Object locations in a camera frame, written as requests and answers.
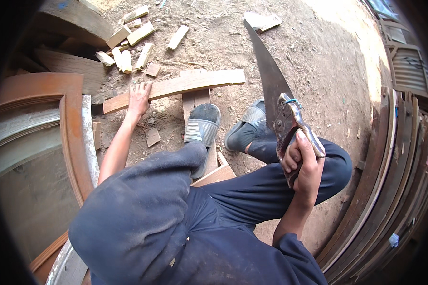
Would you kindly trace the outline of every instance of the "forearm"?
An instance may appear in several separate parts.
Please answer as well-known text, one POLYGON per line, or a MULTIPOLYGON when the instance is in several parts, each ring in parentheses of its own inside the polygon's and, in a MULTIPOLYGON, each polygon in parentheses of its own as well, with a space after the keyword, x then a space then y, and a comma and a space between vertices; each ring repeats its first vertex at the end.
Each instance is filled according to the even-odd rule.
POLYGON ((286 233, 295 233, 298 240, 301 239, 304 224, 312 211, 317 196, 305 197, 295 193, 287 211, 274 231, 273 245, 277 244, 286 233))
POLYGON ((126 166, 130 150, 131 136, 140 118, 141 116, 131 116, 127 113, 122 125, 114 136, 108 151, 106 151, 106 155, 104 156, 100 167, 98 185, 100 185, 106 178, 121 171, 126 166))

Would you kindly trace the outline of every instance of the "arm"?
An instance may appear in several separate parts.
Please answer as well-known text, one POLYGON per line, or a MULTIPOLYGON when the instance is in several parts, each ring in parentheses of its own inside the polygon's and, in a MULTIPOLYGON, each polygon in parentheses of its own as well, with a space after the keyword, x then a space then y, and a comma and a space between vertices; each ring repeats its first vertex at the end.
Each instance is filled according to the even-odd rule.
POLYGON ((295 233, 298 240, 301 239, 304 224, 317 199, 322 178, 325 158, 315 157, 311 143, 303 132, 298 130, 295 142, 287 147, 282 160, 284 171, 290 173, 297 169, 297 162, 301 159, 303 164, 293 185, 295 195, 274 231, 273 245, 277 244, 286 233, 295 233))
POLYGON ((129 109, 108 151, 106 151, 98 175, 98 185, 126 166, 133 130, 151 104, 149 101, 151 88, 152 82, 147 85, 144 82, 131 84, 129 109))

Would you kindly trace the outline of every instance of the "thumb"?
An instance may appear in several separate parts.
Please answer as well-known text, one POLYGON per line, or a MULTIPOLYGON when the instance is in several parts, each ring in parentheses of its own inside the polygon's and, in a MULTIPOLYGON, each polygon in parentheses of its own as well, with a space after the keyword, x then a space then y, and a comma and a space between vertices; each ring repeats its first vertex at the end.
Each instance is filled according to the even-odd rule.
POLYGON ((303 161, 307 161, 307 162, 314 161, 314 162, 316 162, 317 159, 315 157, 314 150, 312 149, 312 145, 309 142, 306 135, 302 132, 301 129, 299 129, 297 131, 296 141, 298 144, 298 149, 301 152, 301 157, 302 157, 303 161))

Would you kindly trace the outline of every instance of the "corrugated metal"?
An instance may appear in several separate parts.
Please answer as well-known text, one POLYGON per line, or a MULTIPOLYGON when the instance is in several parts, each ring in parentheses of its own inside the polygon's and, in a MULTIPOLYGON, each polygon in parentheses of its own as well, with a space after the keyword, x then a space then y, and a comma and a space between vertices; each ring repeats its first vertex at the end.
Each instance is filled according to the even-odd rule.
POLYGON ((428 68, 420 60, 417 50, 399 48, 393 58, 396 85, 428 92, 423 69, 428 75, 428 68))

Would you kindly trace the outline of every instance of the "dirt ground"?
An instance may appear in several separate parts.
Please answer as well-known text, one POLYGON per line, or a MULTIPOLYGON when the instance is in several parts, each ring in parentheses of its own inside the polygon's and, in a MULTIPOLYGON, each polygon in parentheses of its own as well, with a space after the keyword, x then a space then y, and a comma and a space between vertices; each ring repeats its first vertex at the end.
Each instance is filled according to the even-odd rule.
MULTIPOLYGON (((123 74, 116 66, 108 71, 100 92, 126 91, 132 80, 161 81, 179 77, 187 69, 244 69, 244 85, 215 88, 211 101, 222 113, 217 147, 229 161, 237 176, 252 172, 264 164, 242 153, 224 149, 222 141, 246 108, 263 97, 255 55, 242 23, 244 12, 278 14, 283 23, 261 35, 287 78, 295 97, 304 107, 303 118, 315 134, 342 146, 352 157, 353 165, 366 157, 371 129, 371 108, 380 101, 381 86, 390 86, 390 74, 382 37, 374 18, 357 0, 336 4, 324 0, 215 1, 167 0, 160 9, 155 1, 90 0, 103 9, 103 17, 116 27, 124 14, 142 5, 149 6, 143 23, 152 21, 155 32, 131 48, 135 63, 144 43, 154 43, 150 60, 162 65, 157 78, 145 72, 123 74), (176 51, 166 46, 180 25, 190 27, 176 51)), ((125 110, 94 118, 102 122, 104 134, 112 138, 125 110)), ((133 136, 127 166, 140 162, 149 154, 182 147, 184 133, 181 95, 153 101, 141 122, 158 128, 161 141, 148 148, 145 132, 137 128, 133 136), (154 123, 148 123, 151 117, 154 123)), ((98 152, 101 163, 106 150, 98 152)), ((352 171, 349 185, 335 197, 316 206, 303 232, 302 242, 316 255, 328 241, 348 208, 360 173, 352 171)), ((271 244, 278 220, 257 225, 257 237, 271 244)))

